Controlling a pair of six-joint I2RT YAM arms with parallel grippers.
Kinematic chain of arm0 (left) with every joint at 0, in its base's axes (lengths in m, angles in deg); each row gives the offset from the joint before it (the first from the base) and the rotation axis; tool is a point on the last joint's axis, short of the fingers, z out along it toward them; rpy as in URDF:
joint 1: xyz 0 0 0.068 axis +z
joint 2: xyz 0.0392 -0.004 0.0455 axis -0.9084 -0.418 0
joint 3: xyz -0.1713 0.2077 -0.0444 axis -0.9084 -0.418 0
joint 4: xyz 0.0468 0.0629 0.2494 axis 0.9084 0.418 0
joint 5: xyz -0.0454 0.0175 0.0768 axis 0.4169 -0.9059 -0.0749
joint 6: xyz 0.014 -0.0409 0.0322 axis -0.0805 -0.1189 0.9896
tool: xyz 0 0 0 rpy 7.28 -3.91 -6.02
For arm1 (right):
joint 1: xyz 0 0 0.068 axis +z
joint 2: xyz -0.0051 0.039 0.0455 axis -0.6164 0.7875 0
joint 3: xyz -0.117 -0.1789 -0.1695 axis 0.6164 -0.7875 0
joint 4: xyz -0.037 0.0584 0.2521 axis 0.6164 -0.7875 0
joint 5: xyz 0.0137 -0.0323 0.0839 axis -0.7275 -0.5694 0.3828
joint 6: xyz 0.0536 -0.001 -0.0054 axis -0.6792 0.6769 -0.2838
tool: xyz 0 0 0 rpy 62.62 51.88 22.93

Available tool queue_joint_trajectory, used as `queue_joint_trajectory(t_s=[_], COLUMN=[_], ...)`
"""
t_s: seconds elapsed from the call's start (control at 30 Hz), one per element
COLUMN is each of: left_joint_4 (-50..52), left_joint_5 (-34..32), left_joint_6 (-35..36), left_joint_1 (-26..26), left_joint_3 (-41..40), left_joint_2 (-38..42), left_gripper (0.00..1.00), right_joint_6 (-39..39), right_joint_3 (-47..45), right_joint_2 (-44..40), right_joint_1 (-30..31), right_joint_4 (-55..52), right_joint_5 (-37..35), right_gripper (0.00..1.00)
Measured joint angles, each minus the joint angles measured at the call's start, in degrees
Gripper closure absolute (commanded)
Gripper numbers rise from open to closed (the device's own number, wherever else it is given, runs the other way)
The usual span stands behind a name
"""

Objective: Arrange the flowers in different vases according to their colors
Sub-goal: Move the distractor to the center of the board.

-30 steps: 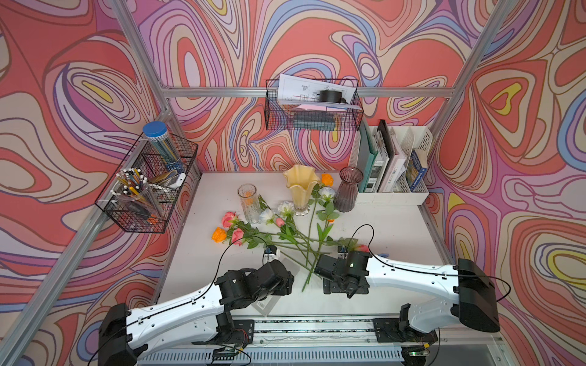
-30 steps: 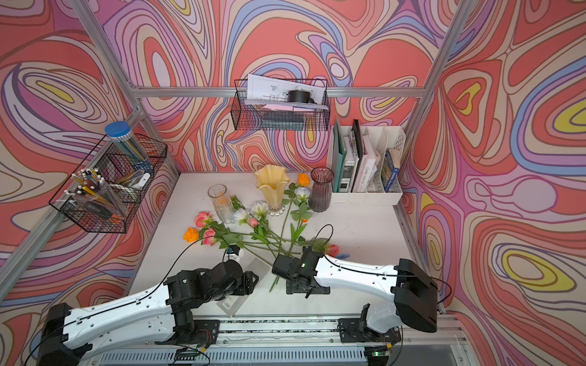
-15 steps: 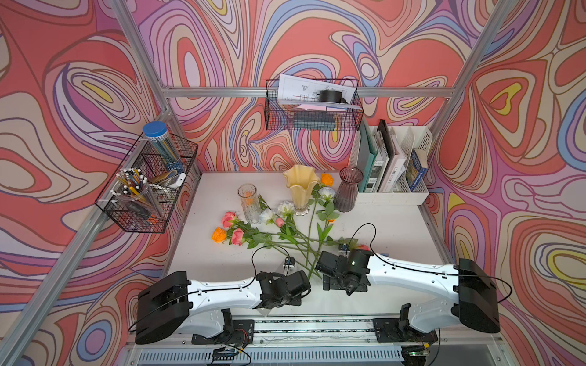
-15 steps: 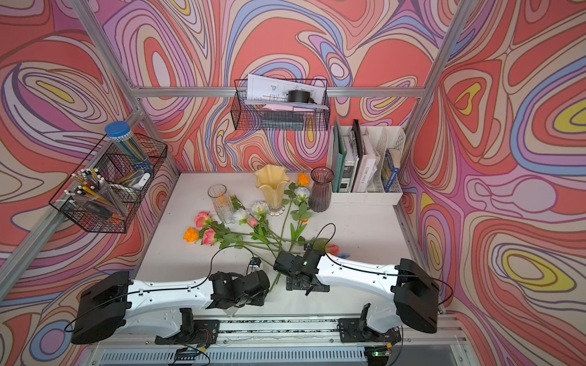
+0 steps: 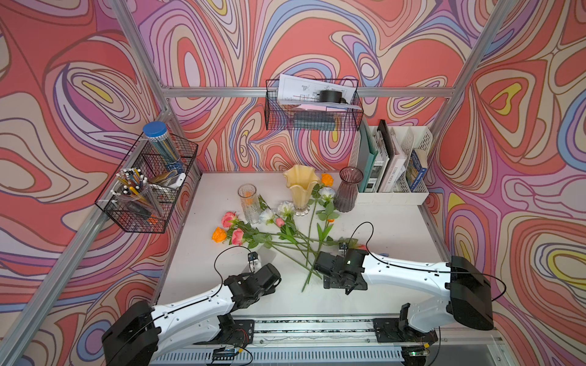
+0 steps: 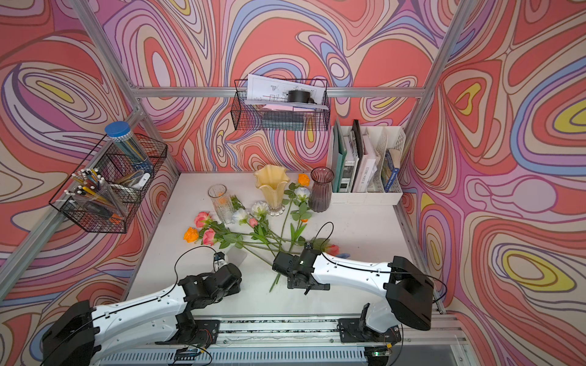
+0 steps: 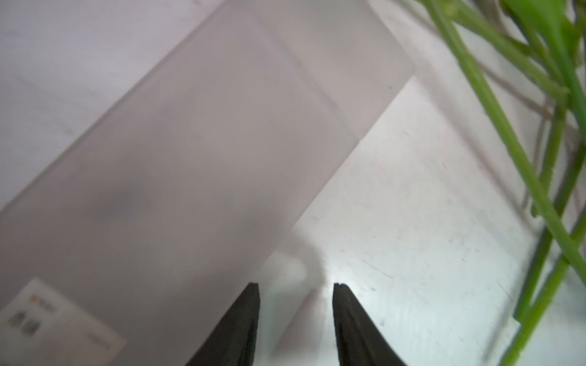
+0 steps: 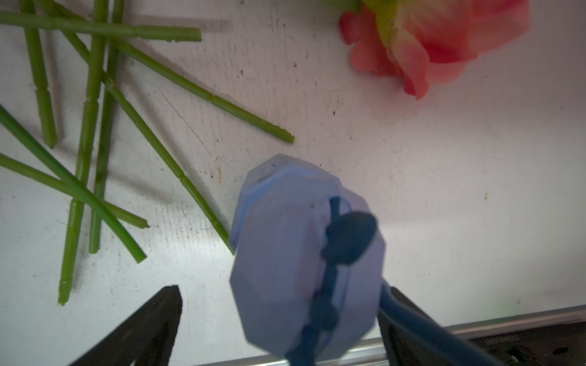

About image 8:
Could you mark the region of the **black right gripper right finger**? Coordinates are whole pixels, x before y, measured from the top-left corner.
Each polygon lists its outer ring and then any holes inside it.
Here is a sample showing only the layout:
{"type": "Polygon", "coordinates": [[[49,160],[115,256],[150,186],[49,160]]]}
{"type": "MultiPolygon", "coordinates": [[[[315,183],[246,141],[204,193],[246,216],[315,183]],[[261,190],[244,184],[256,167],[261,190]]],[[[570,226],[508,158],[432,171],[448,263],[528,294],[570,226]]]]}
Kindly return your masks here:
{"type": "Polygon", "coordinates": [[[442,328],[398,288],[381,292],[378,324],[391,365],[488,365],[489,355],[442,328]]]}

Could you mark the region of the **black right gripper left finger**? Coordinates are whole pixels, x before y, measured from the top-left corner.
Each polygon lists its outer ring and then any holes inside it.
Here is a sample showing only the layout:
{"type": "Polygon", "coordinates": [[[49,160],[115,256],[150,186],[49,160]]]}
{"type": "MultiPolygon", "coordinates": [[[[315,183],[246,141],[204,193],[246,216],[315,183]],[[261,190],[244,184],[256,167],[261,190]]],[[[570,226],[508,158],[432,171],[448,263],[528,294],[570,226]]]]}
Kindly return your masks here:
{"type": "Polygon", "coordinates": [[[168,365],[183,310],[177,285],[158,291],[74,365],[168,365]]]}

